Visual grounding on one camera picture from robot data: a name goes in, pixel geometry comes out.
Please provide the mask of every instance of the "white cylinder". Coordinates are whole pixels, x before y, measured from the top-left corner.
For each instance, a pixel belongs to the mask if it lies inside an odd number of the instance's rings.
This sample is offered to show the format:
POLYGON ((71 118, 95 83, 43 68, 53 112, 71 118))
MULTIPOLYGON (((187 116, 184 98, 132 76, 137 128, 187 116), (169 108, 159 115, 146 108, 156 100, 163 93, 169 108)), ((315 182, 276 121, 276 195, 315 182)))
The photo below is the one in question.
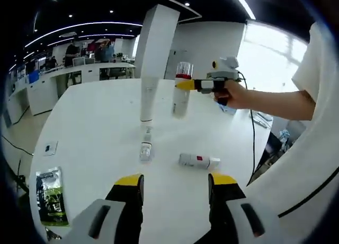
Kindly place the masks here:
POLYGON ((153 105, 155 94, 157 92, 159 78, 142 77, 141 78, 141 104, 140 121, 147 122, 153 119, 153 105))
POLYGON ((220 163, 219 158, 210 158, 208 156, 192 155, 181 153, 179 157, 179 164, 200 169, 214 169, 220 163))
MULTIPOLYGON (((180 62, 177 66, 175 84, 182 81, 187 81, 192 78, 193 65, 187 62, 180 62)), ((172 116, 175 118, 184 118, 187 113, 187 108, 190 99, 190 91, 174 88, 172 116)))

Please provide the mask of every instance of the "floor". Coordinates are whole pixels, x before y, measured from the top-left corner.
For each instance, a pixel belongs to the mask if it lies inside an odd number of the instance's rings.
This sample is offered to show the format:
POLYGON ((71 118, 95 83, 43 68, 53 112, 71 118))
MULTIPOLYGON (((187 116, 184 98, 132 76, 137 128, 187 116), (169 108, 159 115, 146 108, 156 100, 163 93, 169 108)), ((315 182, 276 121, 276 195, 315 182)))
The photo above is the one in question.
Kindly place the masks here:
MULTIPOLYGON (((33 116, 30 109, 28 109, 21 120, 8 129, 8 132, 13 139, 11 142, 15 146, 21 147, 28 152, 33 153, 41 130, 50 113, 51 112, 48 111, 33 116)), ((28 179, 30 175, 31 163, 32 156, 22 152, 19 174, 24 175, 26 179, 28 179)))

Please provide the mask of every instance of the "office desk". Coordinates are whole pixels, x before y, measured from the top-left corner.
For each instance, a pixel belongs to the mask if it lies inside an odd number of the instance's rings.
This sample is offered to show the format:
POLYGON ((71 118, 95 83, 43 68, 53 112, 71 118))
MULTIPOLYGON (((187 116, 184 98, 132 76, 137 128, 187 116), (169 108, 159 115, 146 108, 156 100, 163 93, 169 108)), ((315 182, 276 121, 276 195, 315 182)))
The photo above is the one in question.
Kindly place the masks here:
POLYGON ((7 108, 10 113, 12 123, 19 121, 21 114, 22 100, 19 100, 20 93, 24 90, 27 91, 27 97, 31 112, 37 115, 53 109, 58 101, 57 81, 56 77, 66 75, 73 72, 82 73, 82 83, 93 82, 100 80, 100 69, 102 68, 126 68, 131 77, 134 77, 134 65, 128 63, 97 63, 90 65, 80 65, 69 68, 56 67, 40 74, 39 79, 32 83, 27 84, 24 80, 16 82, 15 91, 8 97, 7 108))
MULTIPOLYGON (((60 166, 67 216, 72 220, 114 182, 134 173, 145 175, 144 222, 140 243, 194 243, 210 228, 208 171, 181 167, 180 153, 221 158, 218 171, 242 188, 253 167, 253 130, 248 110, 222 112, 209 95, 191 92, 188 114, 171 116, 174 81, 160 80, 153 117, 155 157, 140 164, 140 79, 71 86, 47 119, 32 159, 30 204, 43 234, 35 172, 60 166), (43 156, 47 142, 58 141, 56 154, 43 156)), ((255 125, 258 164, 270 130, 255 125)), ((64 236, 69 227, 51 227, 64 236)))

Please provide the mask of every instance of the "white sleeve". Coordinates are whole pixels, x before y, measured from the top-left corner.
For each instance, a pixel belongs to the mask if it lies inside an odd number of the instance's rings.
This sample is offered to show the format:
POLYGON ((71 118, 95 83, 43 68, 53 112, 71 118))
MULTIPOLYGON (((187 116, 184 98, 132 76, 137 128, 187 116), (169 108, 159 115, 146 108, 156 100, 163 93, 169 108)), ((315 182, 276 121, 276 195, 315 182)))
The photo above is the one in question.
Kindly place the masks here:
POLYGON ((299 90, 306 90, 316 102, 319 92, 320 55, 322 43, 320 31, 316 24, 310 29, 310 43, 300 66, 294 74, 292 81, 299 90))

